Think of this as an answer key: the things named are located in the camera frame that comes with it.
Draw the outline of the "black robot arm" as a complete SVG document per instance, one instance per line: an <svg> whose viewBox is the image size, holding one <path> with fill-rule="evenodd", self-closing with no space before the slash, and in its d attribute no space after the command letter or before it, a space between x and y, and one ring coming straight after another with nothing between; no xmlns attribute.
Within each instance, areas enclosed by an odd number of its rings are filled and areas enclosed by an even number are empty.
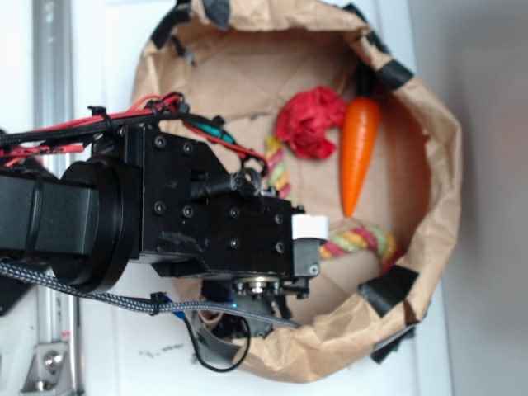
<svg viewBox="0 0 528 396"><path fill-rule="evenodd" d="M50 266L85 293L109 290L130 262L241 293L308 293L328 220L227 171L208 144L153 126L100 138L61 177L1 173L1 255Z"/></svg>

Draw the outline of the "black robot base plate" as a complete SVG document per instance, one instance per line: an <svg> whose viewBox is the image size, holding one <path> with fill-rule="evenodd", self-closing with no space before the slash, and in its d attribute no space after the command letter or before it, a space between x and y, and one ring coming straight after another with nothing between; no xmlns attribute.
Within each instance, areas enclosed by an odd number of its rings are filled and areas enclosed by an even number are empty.
<svg viewBox="0 0 528 396"><path fill-rule="evenodd" d="M15 305L31 290L33 285L7 276L0 278L0 315L8 315Z"/></svg>

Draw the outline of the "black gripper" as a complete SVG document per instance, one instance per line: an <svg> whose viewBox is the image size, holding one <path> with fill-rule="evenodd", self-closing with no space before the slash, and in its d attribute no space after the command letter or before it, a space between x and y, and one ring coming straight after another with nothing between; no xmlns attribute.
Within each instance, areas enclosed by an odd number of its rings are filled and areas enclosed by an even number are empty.
<svg viewBox="0 0 528 396"><path fill-rule="evenodd" d="M137 234L130 258L160 276L225 282L240 294L309 293L328 217L264 191L258 171L229 172L208 144L152 126L126 132Z"/></svg>

